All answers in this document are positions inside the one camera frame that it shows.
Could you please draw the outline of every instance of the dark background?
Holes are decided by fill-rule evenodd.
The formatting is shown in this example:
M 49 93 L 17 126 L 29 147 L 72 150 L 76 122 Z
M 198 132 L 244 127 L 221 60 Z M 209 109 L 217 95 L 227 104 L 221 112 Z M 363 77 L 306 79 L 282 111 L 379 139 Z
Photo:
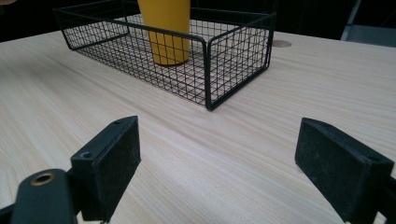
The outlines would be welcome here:
M 96 0 L 18 0 L 3 6 L 0 42 L 59 30 L 54 7 L 74 6 Z M 278 0 L 276 30 L 299 35 L 340 39 L 355 0 Z M 269 0 L 191 0 L 192 7 L 270 12 Z M 362 0 L 355 22 L 395 28 L 395 0 Z

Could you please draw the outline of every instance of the metal wire mesh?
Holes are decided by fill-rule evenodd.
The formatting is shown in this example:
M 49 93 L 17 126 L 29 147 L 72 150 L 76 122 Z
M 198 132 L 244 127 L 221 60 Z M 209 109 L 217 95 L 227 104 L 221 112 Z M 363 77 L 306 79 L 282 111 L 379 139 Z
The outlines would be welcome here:
M 274 14 L 193 8 L 190 33 L 182 34 L 145 26 L 137 3 L 131 1 L 57 8 L 54 13 L 70 49 L 208 110 L 263 72 L 270 62 Z M 161 38 L 165 42 L 170 38 L 172 54 L 188 52 L 188 60 L 159 55 L 155 48 L 171 48 L 158 41 Z M 188 40 L 188 48 L 173 44 L 181 39 Z M 155 57 L 177 65 L 158 64 Z

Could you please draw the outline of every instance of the wood grain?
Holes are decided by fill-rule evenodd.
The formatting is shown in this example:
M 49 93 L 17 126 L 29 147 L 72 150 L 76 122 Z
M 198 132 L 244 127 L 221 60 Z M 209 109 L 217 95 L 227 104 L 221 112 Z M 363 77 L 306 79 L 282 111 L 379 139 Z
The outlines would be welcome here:
M 68 170 L 109 122 L 137 115 L 142 162 L 112 223 L 342 223 L 295 165 L 300 121 L 395 161 L 396 50 L 275 39 L 292 45 L 214 112 L 69 50 L 59 32 L 0 43 L 0 207 L 25 177 Z

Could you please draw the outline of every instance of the round hole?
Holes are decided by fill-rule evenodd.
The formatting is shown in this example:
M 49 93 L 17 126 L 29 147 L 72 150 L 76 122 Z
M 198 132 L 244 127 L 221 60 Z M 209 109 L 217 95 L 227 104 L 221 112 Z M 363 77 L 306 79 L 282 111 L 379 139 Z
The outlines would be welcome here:
M 32 181 L 30 182 L 30 184 L 33 186 L 42 186 L 42 185 L 48 184 L 54 178 L 55 178 L 55 174 L 44 173 L 42 175 L 38 175 L 35 178 L 33 178 Z
M 291 43 L 286 40 L 273 40 L 273 47 L 275 48 L 288 48 L 291 46 Z
M 92 156 L 91 152 L 83 152 L 79 155 L 82 158 L 90 158 Z

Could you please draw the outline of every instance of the yellow cup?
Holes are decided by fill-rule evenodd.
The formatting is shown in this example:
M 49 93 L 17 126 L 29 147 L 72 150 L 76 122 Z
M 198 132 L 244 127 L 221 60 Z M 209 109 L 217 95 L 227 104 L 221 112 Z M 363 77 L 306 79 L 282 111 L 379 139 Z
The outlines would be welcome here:
M 188 34 L 190 0 L 138 0 L 147 26 Z M 189 59 L 189 39 L 149 31 L 148 38 L 155 63 L 176 65 Z

